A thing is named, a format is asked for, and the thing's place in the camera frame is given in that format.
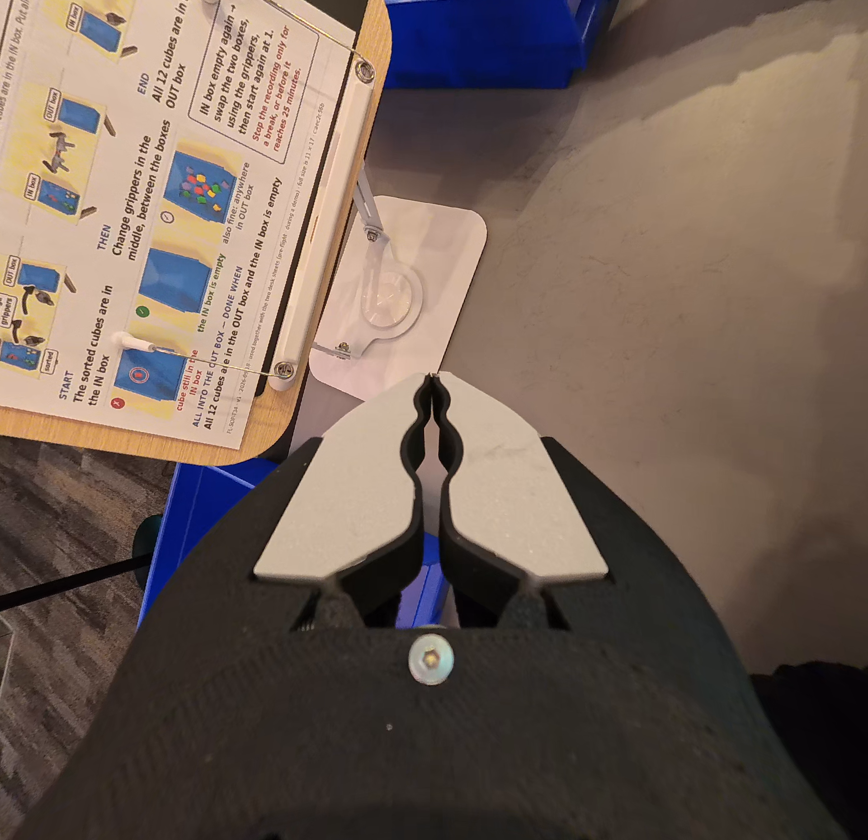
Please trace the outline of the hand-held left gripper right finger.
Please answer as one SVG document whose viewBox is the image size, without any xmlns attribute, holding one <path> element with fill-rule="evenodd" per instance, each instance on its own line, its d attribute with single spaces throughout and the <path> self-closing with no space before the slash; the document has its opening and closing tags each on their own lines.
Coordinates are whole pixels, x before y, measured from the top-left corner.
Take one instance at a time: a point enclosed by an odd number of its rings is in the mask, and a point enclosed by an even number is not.
<svg viewBox="0 0 868 840">
<path fill-rule="evenodd" d="M 494 627 L 523 591 L 604 580 L 609 566 L 539 432 L 459 377 L 432 379 L 446 477 L 439 552 L 459 624 Z"/>
</svg>

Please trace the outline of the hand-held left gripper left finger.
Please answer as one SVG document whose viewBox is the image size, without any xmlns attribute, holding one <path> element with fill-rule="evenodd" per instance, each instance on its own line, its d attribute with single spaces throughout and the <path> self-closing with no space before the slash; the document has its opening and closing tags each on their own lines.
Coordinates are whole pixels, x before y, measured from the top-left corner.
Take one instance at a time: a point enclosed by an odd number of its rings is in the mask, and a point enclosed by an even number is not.
<svg viewBox="0 0 868 840">
<path fill-rule="evenodd" d="M 257 580 L 339 588 L 362 617 L 415 580 L 425 556 L 418 467 L 431 381 L 411 374 L 321 437 L 255 563 Z"/>
</svg>

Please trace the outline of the blue plastic bin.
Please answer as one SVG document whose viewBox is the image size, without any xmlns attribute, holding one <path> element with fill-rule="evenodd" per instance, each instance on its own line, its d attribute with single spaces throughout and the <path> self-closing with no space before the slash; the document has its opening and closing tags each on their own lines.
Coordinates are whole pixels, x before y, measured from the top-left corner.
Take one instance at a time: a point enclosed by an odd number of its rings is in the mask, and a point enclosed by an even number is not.
<svg viewBox="0 0 868 840">
<path fill-rule="evenodd" d="M 385 0 L 391 89 L 569 86 L 619 0 Z"/>
<path fill-rule="evenodd" d="M 156 532 L 139 622 L 194 546 L 277 467 L 263 458 L 222 467 L 177 464 Z M 425 533 L 423 563 L 401 595 L 396 627 L 440 624 L 449 587 L 440 565 L 439 540 Z"/>
</svg>

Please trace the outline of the white clip bar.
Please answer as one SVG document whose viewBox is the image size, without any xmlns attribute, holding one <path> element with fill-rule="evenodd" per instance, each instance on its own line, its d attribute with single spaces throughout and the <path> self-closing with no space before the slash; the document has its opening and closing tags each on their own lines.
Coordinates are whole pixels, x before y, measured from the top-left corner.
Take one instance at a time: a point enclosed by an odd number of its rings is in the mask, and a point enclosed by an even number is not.
<svg viewBox="0 0 868 840">
<path fill-rule="evenodd" d="M 269 387 L 278 392 L 295 384 L 309 332 L 317 329 L 320 291 L 347 217 L 344 199 L 352 194 L 357 181 L 357 157 L 365 138 L 375 78 L 373 64 L 361 57 L 353 59 L 268 377 Z"/>
</svg>

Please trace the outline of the clear plastic stand bracket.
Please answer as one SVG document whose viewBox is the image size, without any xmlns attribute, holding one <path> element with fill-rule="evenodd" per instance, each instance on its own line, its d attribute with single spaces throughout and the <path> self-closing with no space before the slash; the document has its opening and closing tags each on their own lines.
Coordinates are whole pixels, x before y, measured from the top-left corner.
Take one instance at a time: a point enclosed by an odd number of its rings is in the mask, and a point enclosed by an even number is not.
<svg viewBox="0 0 868 840">
<path fill-rule="evenodd" d="M 398 260 L 390 238 L 378 235 L 364 255 L 355 310 L 334 347 L 338 357 L 358 359 L 374 342 L 407 333 L 418 321 L 424 297 L 417 270 Z"/>
</svg>

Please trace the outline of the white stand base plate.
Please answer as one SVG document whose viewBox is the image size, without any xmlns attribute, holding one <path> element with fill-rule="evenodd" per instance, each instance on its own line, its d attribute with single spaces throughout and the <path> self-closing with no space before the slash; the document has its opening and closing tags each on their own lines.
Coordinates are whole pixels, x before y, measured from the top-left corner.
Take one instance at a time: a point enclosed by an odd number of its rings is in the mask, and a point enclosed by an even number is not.
<svg viewBox="0 0 868 840">
<path fill-rule="evenodd" d="M 397 339 L 374 342 L 358 359 L 338 357 L 334 347 L 355 310 L 370 244 L 356 213 L 309 359 L 310 372 L 319 382 L 363 401 L 410 375 L 439 371 L 487 239 L 483 218 L 476 212 L 390 196 L 375 198 L 396 257 L 417 270 L 422 280 L 421 314 Z"/>
</svg>

